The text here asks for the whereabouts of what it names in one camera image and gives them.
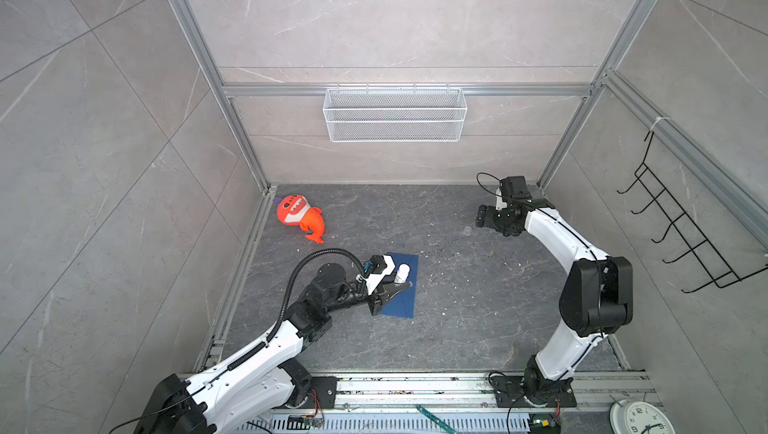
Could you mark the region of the white glue stick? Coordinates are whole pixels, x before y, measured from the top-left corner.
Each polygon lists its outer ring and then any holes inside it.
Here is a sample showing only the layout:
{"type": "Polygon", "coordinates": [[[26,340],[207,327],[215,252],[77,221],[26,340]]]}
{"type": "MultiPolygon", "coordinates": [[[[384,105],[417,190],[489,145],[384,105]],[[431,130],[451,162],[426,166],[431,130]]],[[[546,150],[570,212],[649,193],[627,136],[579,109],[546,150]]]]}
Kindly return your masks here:
{"type": "Polygon", "coordinates": [[[410,266],[406,263],[402,263],[398,266],[394,282],[396,284],[405,284],[408,281],[410,275],[410,266]]]}

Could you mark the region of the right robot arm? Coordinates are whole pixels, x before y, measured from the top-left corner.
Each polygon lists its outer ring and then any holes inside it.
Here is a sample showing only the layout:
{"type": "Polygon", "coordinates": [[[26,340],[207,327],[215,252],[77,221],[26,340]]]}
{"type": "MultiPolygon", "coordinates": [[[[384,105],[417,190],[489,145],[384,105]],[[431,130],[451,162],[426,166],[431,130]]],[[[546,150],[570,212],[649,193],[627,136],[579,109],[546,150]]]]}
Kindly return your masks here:
{"type": "Polygon", "coordinates": [[[523,176],[497,179],[496,204],[481,205],[478,227],[506,237],[538,239],[567,274],[558,301],[560,322],[520,376],[492,372],[488,381],[501,407],[574,407],[573,375],[587,355],[633,318],[633,268],[573,229],[544,198],[530,193],[523,176]]]}

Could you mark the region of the blue envelope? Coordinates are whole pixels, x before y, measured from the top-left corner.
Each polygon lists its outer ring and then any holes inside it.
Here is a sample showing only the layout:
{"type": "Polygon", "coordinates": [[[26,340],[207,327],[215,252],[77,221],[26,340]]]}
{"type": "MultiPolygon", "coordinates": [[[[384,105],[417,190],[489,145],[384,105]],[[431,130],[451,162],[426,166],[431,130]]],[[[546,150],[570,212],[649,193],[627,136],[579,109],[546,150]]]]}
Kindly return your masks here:
{"type": "Polygon", "coordinates": [[[416,288],[419,275],[419,256],[395,252],[387,252],[395,262],[395,271],[391,275],[395,278],[401,265],[409,267],[408,277],[404,285],[409,287],[398,293],[391,301],[382,307],[380,312],[383,316],[413,319],[415,312],[416,288]]]}

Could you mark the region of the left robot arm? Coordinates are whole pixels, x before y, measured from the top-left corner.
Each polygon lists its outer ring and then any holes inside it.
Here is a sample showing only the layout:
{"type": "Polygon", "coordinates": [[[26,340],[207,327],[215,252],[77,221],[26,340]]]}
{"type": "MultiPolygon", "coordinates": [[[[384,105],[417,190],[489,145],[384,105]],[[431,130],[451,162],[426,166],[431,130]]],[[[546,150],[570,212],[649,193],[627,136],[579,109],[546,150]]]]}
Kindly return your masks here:
{"type": "Polygon", "coordinates": [[[160,381],[126,426],[136,433],[233,433],[273,408],[302,406],[312,376],[297,357],[331,328],[332,312],[365,304],[377,315],[411,287],[410,274],[410,265],[390,254],[367,262],[341,248],[308,254],[291,272],[265,333],[187,379],[160,381]]]}

